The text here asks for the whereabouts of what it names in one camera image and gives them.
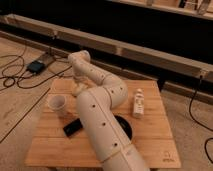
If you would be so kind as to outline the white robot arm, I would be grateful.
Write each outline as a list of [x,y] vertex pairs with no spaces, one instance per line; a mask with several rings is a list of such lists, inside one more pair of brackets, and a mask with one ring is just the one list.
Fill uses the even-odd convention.
[[68,59],[76,78],[86,76],[96,84],[77,96],[76,110],[103,170],[150,171],[112,113],[113,108],[127,99],[126,83],[113,73],[91,64],[86,50],[71,53]]

